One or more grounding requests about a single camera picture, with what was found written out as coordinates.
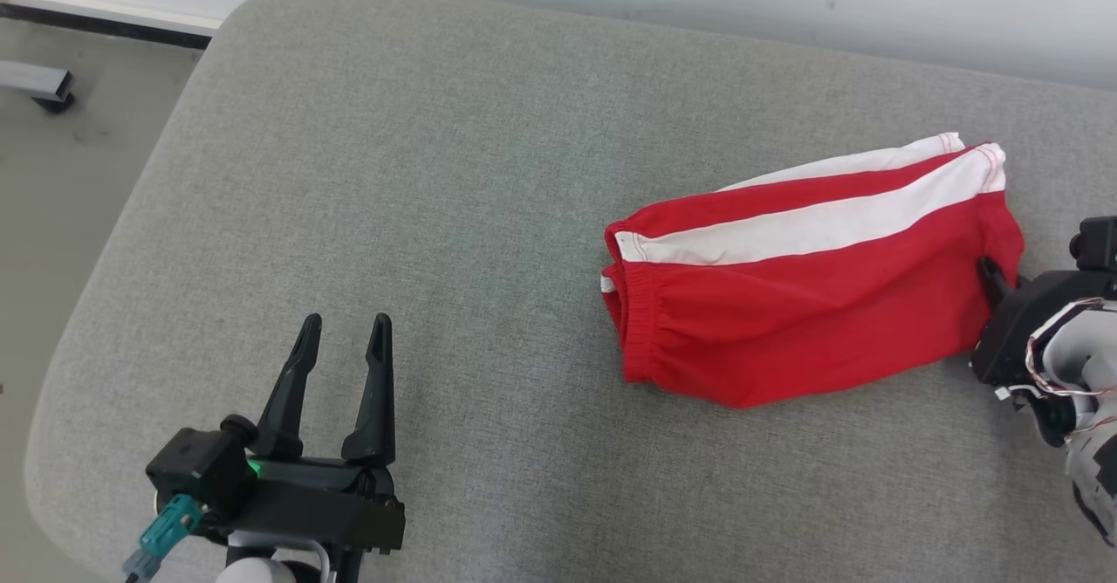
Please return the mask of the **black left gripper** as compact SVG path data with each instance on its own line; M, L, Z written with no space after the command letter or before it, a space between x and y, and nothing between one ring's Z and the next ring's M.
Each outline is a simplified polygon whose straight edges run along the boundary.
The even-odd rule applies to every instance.
M379 313L367 338L367 377L359 419L340 458L302 459L305 388L318 363L322 317L308 315L292 345L257 423L257 480L230 520L233 532L307 539L326 548L391 552L402 548L405 508L386 465L397 458L392 321Z

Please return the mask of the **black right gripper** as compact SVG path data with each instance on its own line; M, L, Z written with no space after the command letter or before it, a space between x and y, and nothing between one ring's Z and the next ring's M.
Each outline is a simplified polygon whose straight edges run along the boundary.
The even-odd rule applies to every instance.
M1113 273L1047 271L1019 285L989 256L980 257L977 273L990 319L974 348L972 369L990 388L1025 381L1028 337L1066 305L1089 298L1114 300Z

